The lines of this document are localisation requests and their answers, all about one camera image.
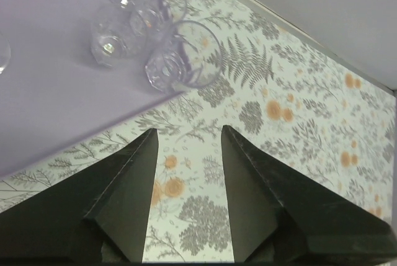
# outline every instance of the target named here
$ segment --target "gray wall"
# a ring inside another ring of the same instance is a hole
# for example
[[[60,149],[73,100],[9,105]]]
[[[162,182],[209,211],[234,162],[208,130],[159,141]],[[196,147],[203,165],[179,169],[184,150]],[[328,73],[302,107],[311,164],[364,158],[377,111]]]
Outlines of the gray wall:
[[[365,74],[397,89],[397,0],[258,0]]]

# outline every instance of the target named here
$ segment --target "floral wallpaper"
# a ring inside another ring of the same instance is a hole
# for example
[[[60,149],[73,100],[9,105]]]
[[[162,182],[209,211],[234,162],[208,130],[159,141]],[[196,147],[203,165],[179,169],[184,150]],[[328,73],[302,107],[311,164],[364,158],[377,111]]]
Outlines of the floral wallpaper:
[[[222,125],[386,221],[395,98],[235,0],[189,0],[221,42],[221,78],[0,182],[0,210],[103,159],[148,128],[159,154],[146,262],[233,261]]]

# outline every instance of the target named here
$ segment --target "purple shelf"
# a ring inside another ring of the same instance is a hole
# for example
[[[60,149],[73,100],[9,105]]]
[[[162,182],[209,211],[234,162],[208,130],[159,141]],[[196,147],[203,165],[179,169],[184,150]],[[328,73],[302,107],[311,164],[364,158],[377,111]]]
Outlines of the purple shelf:
[[[153,89],[147,54],[117,69],[90,52],[109,0],[0,0],[12,58],[0,75],[0,177],[25,169],[178,94]]]

